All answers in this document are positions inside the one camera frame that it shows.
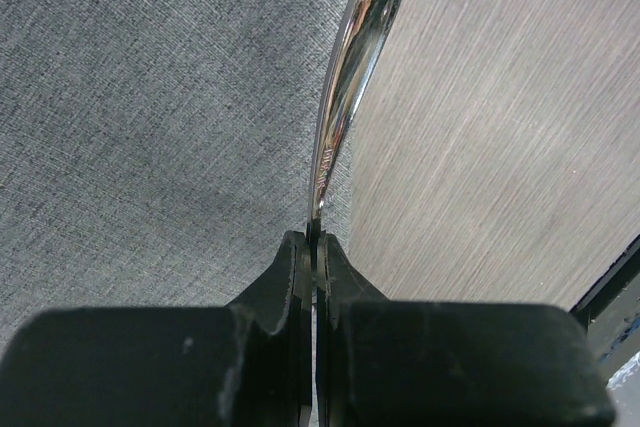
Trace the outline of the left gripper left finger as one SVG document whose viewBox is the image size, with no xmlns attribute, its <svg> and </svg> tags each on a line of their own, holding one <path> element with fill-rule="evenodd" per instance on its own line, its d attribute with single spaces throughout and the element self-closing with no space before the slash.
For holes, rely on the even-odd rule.
<svg viewBox="0 0 640 427">
<path fill-rule="evenodd" d="M 310 253 L 211 307 L 54 309 L 1 361 L 5 426 L 305 426 L 312 410 Z"/>
</svg>

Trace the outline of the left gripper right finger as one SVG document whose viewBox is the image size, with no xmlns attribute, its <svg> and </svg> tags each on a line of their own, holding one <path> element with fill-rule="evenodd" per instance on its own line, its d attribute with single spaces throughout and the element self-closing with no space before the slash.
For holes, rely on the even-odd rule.
<svg viewBox="0 0 640 427">
<path fill-rule="evenodd" d="M 583 327 L 552 305 L 398 301 L 317 244 L 324 426 L 610 426 Z"/>
</svg>

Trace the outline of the grey napkin white stitching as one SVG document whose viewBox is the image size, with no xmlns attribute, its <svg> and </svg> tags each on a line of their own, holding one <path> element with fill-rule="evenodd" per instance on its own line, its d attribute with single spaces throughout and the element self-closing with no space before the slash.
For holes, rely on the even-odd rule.
<svg viewBox="0 0 640 427">
<path fill-rule="evenodd" d="M 302 230 L 347 0 L 1 0 L 1 340 L 208 306 Z"/>
</svg>

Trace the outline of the silver metal fork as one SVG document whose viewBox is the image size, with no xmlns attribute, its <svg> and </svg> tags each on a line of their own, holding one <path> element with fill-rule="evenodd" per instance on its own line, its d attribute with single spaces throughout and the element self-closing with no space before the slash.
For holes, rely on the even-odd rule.
<svg viewBox="0 0 640 427">
<path fill-rule="evenodd" d="M 348 0 L 326 71 L 310 171 L 306 237 L 321 232 L 322 208 L 344 139 L 402 0 Z"/>
</svg>

